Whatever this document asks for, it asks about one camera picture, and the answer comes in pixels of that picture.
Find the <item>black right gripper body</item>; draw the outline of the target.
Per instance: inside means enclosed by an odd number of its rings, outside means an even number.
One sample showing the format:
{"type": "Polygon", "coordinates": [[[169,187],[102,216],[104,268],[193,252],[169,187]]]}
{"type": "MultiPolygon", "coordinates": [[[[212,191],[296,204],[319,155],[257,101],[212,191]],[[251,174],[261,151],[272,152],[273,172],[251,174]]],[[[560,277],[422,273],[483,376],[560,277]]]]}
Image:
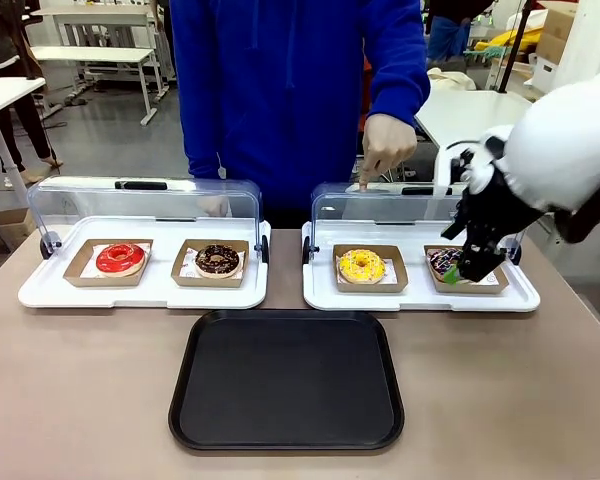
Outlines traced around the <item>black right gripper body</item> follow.
{"type": "Polygon", "coordinates": [[[514,194],[497,167],[467,167],[461,178],[467,184],[458,205],[465,250],[495,250],[503,237],[524,231],[544,215],[514,194]]]}

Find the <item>person's left hand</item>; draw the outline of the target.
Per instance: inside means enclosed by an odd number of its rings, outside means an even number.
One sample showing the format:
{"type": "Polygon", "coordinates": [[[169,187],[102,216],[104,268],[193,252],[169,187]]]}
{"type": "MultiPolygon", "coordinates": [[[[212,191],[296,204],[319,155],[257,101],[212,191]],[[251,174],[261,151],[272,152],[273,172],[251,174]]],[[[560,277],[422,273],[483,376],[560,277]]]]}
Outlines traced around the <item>person's left hand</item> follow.
{"type": "Polygon", "coordinates": [[[359,175],[359,188],[366,190],[371,179],[387,173],[408,160],[416,151],[414,128],[386,114],[373,114],[365,122],[364,159],[359,175]]]}

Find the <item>person's right hand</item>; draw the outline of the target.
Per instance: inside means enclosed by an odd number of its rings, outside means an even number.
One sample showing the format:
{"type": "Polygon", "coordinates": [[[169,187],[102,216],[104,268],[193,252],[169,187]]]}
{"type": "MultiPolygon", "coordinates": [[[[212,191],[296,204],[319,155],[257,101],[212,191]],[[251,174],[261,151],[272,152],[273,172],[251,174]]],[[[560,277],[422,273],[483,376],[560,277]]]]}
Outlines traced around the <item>person's right hand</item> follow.
{"type": "Polygon", "coordinates": [[[197,204],[209,217],[224,218],[230,210],[229,199],[224,195],[200,196],[197,204]]]}

